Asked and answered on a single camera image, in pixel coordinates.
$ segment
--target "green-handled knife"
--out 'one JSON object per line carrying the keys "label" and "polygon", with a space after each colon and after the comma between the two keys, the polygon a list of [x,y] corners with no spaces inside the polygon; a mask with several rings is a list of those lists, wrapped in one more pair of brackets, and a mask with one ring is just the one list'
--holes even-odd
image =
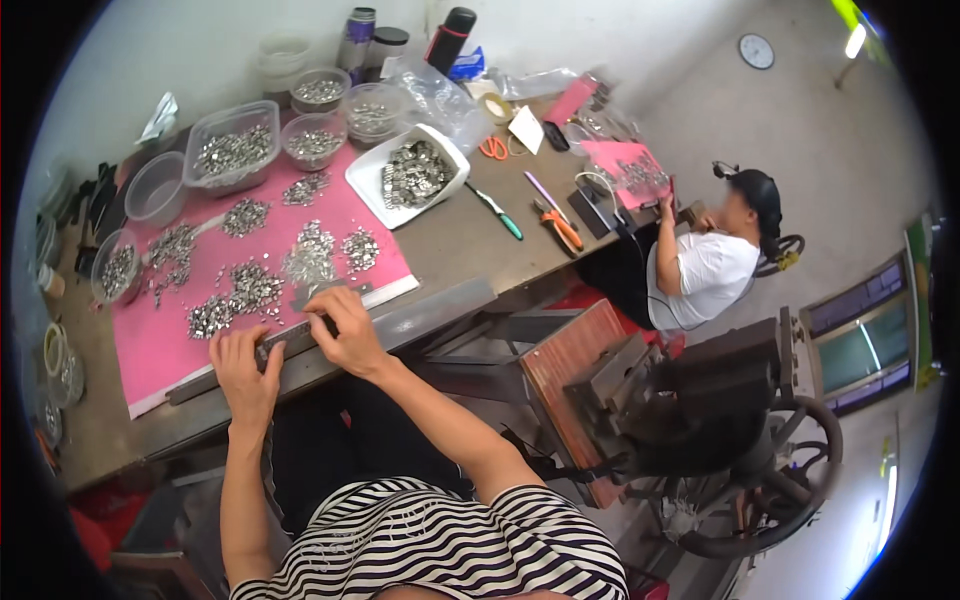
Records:
{"label": "green-handled knife", "polygon": [[471,192],[476,194],[477,198],[487,203],[487,206],[491,208],[491,210],[493,211],[493,214],[495,214],[497,218],[503,222],[503,225],[507,226],[507,229],[510,230],[510,233],[512,233],[516,239],[518,240],[523,239],[523,232],[520,231],[520,228],[516,226],[516,223],[514,223],[514,220],[511,219],[509,216],[507,216],[507,213],[505,213],[502,208],[496,205],[496,202],[493,201],[493,198],[491,198],[487,194],[484,194],[477,188],[473,187],[473,185],[469,181],[465,181],[464,185],[468,187]]}

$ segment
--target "woman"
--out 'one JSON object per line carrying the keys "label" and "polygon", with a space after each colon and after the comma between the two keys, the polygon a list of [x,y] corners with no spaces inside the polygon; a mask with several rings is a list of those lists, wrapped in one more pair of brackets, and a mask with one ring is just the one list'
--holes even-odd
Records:
{"label": "woman", "polygon": [[[276,497],[285,513],[299,511],[297,505],[303,501],[294,498],[303,494],[284,488],[296,487],[299,479],[306,483],[301,488],[323,489],[330,481],[315,483],[330,479],[327,464],[336,465],[337,476],[346,483],[341,482],[327,497],[313,499],[293,546],[280,565],[273,564],[267,552],[260,455],[279,389],[283,347],[273,348],[261,374],[253,349],[266,327],[214,336],[210,360],[232,414],[220,517],[231,598],[376,595],[385,600],[466,600],[521,593],[626,598],[623,568],[603,533],[569,501],[548,490],[512,445],[387,354],[355,292],[345,287],[326,290],[304,310],[324,355],[351,373],[348,377],[363,380],[351,379],[348,387],[368,386],[368,397],[353,399],[359,410],[349,409],[350,431],[368,427],[389,437],[394,435],[391,431],[415,425],[422,433],[408,436],[408,444],[390,448],[378,458],[351,456],[350,445],[343,444],[337,452],[300,459],[295,472],[284,474],[297,460],[281,460],[287,450],[282,448],[284,431],[278,421],[273,434]],[[336,337],[318,313],[336,323]],[[327,398],[310,402],[322,406]],[[362,414],[362,407],[377,403],[383,413],[379,424],[370,423],[378,416]],[[337,410],[331,411],[334,419],[338,419]],[[313,439],[326,438],[333,425],[322,427],[313,432]],[[365,442],[382,445],[374,437],[368,436]],[[298,439],[290,455],[308,455],[313,443]],[[426,456],[425,446],[434,454],[439,450],[445,458]],[[396,468],[403,462],[399,457],[408,454],[423,455],[423,460],[413,462],[414,468],[436,482],[455,481],[449,474],[456,473],[459,465],[475,485],[479,501],[451,489],[457,483],[445,489],[403,476],[410,474],[406,472],[362,477],[342,468],[342,464],[368,462],[377,465],[366,468]]]}
{"label": "woman", "polygon": [[713,319],[743,294],[761,252],[771,261],[780,254],[780,192],[756,169],[733,175],[721,208],[691,233],[674,237],[672,196],[660,200],[660,215],[659,229],[642,228],[577,263],[586,284],[647,330]]}

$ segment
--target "window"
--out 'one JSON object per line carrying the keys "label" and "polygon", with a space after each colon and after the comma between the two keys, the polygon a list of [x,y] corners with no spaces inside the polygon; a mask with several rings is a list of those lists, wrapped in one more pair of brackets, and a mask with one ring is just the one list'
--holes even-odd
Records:
{"label": "window", "polygon": [[801,311],[824,402],[844,415],[910,383],[910,313],[897,256],[853,288]]}

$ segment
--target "pink mat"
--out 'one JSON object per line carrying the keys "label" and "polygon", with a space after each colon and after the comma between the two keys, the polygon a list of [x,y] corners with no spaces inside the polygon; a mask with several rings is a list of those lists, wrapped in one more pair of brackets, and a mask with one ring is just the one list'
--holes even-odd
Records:
{"label": "pink mat", "polygon": [[[228,294],[231,289],[229,268],[235,263],[249,260],[251,256],[267,269],[283,276],[280,268],[283,255],[297,241],[303,224],[312,219],[320,219],[321,228],[337,238],[338,249],[343,239],[358,227],[363,226],[372,232],[380,248],[373,268],[348,276],[346,258],[339,252],[334,258],[338,274],[350,285],[371,283],[374,290],[388,292],[381,294],[379,301],[370,302],[365,297],[366,304],[380,303],[417,287],[416,279],[411,276],[394,236],[373,216],[344,179],[344,171],[354,158],[355,153],[350,146],[345,146],[337,153],[333,164],[327,168],[332,177],[331,184],[323,190],[322,196],[315,197],[312,206],[283,205],[283,190],[305,175],[291,165],[289,157],[283,152],[268,167],[270,175],[267,181],[254,189],[222,199],[209,199],[195,190],[191,191],[186,207],[172,226],[180,222],[201,225],[246,197],[273,205],[267,214],[266,227],[243,238],[229,237],[219,228],[212,228],[197,236],[190,279],[176,293],[173,288],[166,290],[158,310],[154,309],[152,292],[141,294],[127,306],[111,307],[120,378],[131,419],[157,407],[164,401],[165,392],[185,378],[210,368],[207,341],[192,340],[187,336],[185,307],[201,304],[214,293]],[[137,248],[141,252],[160,234],[159,230],[133,222],[128,222],[127,227],[137,234]],[[269,255],[268,258],[264,258],[265,253]],[[220,287],[216,288],[214,279],[224,265],[227,271],[220,281]],[[357,278],[356,281],[350,279],[353,276]],[[144,289],[147,279],[148,272],[145,271]],[[279,315],[285,325],[281,327],[268,317],[265,324],[272,327],[273,331],[305,321],[302,313],[294,312],[288,306],[293,297],[292,285],[285,283]],[[260,324],[260,319],[256,313],[240,315],[233,319],[230,329],[251,327]]]}
{"label": "pink mat", "polygon": [[[616,166],[618,160],[624,162],[633,162],[639,156],[647,155],[651,162],[659,169],[660,164],[654,158],[647,147],[635,142],[581,142],[584,150],[589,152],[590,159],[604,169],[610,171],[614,177],[623,175],[623,170]],[[655,204],[657,198],[666,194],[670,189],[669,184],[659,189],[652,189],[646,193],[631,194],[626,189],[616,190],[616,196],[628,210],[640,208],[641,206]]]}

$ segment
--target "black pants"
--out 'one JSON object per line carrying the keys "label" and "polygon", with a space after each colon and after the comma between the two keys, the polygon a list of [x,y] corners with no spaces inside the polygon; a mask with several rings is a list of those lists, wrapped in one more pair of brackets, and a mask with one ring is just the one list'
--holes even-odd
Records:
{"label": "black pants", "polygon": [[656,223],[644,226],[634,234],[636,242],[620,239],[575,263],[584,283],[603,292],[611,304],[648,331],[657,328],[647,306],[646,260],[659,233]]}
{"label": "black pants", "polygon": [[[350,426],[340,416],[346,410]],[[463,498],[472,484],[406,413],[373,384],[344,374],[276,408],[274,484],[283,528],[298,536],[345,484],[411,476]]]}

